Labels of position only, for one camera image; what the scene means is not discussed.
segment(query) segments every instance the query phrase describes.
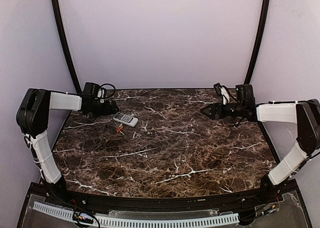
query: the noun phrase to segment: black frame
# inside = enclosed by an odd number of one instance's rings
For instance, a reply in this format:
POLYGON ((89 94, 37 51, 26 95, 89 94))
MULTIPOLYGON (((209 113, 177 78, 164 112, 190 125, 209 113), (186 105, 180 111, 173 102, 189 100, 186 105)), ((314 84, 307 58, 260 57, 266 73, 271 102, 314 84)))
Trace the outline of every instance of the black frame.
POLYGON ((261 8, 261 14, 260 14, 260 20, 258 25, 258 30, 255 37, 255 42, 253 46, 253 51, 248 67, 248 71, 245 76, 244 84, 249 84, 252 78, 252 74, 254 73, 254 69, 256 66, 259 49, 262 41, 262 37, 264 35, 266 20, 267 20, 267 14, 268 14, 268 8, 269 8, 269 1, 270 0, 263 0, 262 2, 262 8, 261 8))
POLYGON ((57 27, 57 30, 59 33, 60 42, 61 42, 62 50, 64 53, 65 61, 68 66, 74 88, 77 93, 80 93, 82 90, 81 90, 79 79, 77 77, 75 66, 72 62, 72 57, 71 57, 70 49, 69 49, 68 42, 67 42, 64 24, 63 24, 62 17, 61 17, 59 0, 51 0, 51 2, 52 2, 55 23, 56 23, 56 27, 57 27))
MULTIPOLYGON (((304 216, 309 228, 312 228, 310 217, 299 190, 298 184, 295 179, 289 180, 282 187, 279 192, 279 197, 282 200, 282 194, 287 192, 296 191, 299 197, 304 216)), ((232 211, 239 213, 240 216, 254 212, 255 206, 261 205, 256 199, 248 199, 248 196, 255 195, 259 192, 259 189, 252 189, 242 192, 211 195, 203 197, 192 198, 125 198, 125 197, 113 197, 106 195, 86 194, 75 191, 68 191, 68 194, 73 197, 78 204, 78 207, 87 210, 88 212, 101 212, 106 213, 110 210, 125 210, 125 211, 144 211, 144 212, 180 212, 180 211, 192 211, 192 210, 204 210, 204 209, 219 209, 219 212, 232 211)), ((42 184, 31 183, 28 193, 25 197, 22 210, 20 213, 18 228, 21 228, 23 223, 24 214, 28 207, 28 202, 31 194, 39 195, 45 198, 46 202, 64 205, 57 199, 50 195, 48 190, 42 184)))

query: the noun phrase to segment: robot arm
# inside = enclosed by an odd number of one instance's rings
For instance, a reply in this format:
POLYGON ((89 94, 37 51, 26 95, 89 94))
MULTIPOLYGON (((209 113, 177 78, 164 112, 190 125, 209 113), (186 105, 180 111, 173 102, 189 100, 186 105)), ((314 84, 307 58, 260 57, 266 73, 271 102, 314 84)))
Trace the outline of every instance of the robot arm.
POLYGON ((103 92, 99 85, 93 83, 86 83, 84 91, 79 95, 29 89, 21 103, 16 121, 24 133, 24 140, 32 151, 42 178, 59 194, 65 193, 66 182, 55 163, 48 142, 49 111, 81 110, 84 114, 92 113, 96 117, 115 114, 119 108, 114 101, 100 98, 105 96, 103 92))
POLYGON ((269 102, 255 104, 251 85, 236 86, 235 103, 214 103, 201 109, 201 112, 214 120, 225 117, 246 118, 251 122, 284 122, 297 125, 298 137, 291 151, 284 159, 261 179, 260 200, 272 196, 276 186, 297 172, 310 156, 320 147, 320 103, 309 101, 269 102))

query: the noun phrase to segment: white remote control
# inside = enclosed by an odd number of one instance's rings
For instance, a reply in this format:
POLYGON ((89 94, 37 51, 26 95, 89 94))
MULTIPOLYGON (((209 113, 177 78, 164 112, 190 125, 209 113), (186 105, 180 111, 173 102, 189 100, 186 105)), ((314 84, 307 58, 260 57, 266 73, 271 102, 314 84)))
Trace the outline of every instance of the white remote control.
POLYGON ((114 121, 120 122, 122 124, 129 125, 131 127, 135 127, 135 125, 138 123, 138 119, 134 118, 130 115, 126 115, 123 113, 116 113, 113 117, 114 121))

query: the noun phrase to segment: zip tie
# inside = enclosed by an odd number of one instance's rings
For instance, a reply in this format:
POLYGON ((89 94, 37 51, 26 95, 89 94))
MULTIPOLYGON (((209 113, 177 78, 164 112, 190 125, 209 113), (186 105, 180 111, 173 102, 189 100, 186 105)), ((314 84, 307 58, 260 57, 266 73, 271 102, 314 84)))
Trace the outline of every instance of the zip tie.
POLYGON ((285 163, 286 163, 286 165, 288 166, 289 170, 291 170, 291 171, 294 172, 294 173, 298 173, 298 171, 295 171, 295 170, 293 170, 293 169, 290 167, 290 165, 289 165, 288 162, 287 162, 287 159, 283 159, 283 160, 285 161, 285 163))
POLYGON ((36 164, 40 164, 40 163, 44 163, 47 159, 51 158, 53 154, 51 153, 51 155, 49 155, 47 158, 45 158, 44 160, 42 161, 34 161, 36 164))

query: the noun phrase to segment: black curved pole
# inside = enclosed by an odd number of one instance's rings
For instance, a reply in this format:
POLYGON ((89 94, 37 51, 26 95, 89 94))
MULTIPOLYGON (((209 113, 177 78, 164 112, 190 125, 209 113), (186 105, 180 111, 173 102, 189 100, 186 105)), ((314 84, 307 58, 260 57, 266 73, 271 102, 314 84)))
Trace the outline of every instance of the black curved pole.
POLYGON ((249 84, 252 78, 252 74, 254 73, 254 69, 256 66, 258 53, 262 41, 262 36, 264 34, 265 25, 266 25, 266 19, 267 19, 267 13, 268 13, 268 7, 269 7, 269 1, 270 0, 263 0, 262 2, 262 8, 261 8, 261 14, 260 14, 260 20, 258 25, 258 30, 256 33, 256 38, 254 42, 254 47, 250 59, 250 64, 248 67, 248 71, 245 76, 244 84, 249 84))
POLYGON ((69 47, 68 47, 66 33, 65 33, 65 30, 64 30, 64 25, 63 25, 63 22, 62 22, 62 17, 61 17, 61 12, 60 12, 60 7, 59 7, 59 1, 58 0, 51 0, 51 2, 52 2, 55 23, 56 23, 56 27, 58 29, 58 33, 59 33, 60 42, 61 42, 61 45, 62 45, 65 61, 66 61, 66 64, 68 66, 68 69, 69 69, 69 72, 70 72, 70 75, 71 75, 71 79, 72 79, 74 88, 75 88, 77 93, 80 93, 81 92, 81 86, 80 86, 80 83, 79 83, 79 79, 77 77, 77 73, 76 73, 74 64, 72 62, 70 50, 69 50, 69 47))

